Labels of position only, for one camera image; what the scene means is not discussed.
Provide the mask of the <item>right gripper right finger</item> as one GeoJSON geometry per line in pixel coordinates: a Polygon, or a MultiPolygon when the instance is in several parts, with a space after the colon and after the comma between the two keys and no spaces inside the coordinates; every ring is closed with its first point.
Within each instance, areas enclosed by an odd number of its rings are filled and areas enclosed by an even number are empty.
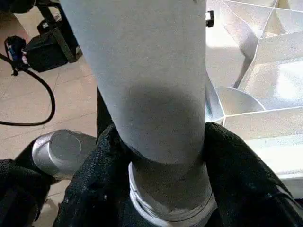
{"type": "Polygon", "coordinates": [[[303,208],[238,135],[205,123],[203,159],[225,227],[301,227],[303,208]]]}

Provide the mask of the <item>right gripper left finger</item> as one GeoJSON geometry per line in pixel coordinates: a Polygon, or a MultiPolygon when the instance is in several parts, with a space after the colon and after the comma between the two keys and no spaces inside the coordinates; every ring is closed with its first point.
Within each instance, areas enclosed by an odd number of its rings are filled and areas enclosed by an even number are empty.
{"type": "Polygon", "coordinates": [[[55,227],[127,227],[130,152],[114,125],[98,137],[92,151],[73,175],[59,205],[55,227]]]}

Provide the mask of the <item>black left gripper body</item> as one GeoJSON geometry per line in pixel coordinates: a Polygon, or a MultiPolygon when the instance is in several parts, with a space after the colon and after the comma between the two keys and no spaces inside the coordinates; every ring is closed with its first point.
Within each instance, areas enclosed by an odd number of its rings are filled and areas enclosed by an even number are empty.
{"type": "Polygon", "coordinates": [[[210,10],[205,13],[205,25],[206,27],[214,26],[214,11],[210,10]]]}

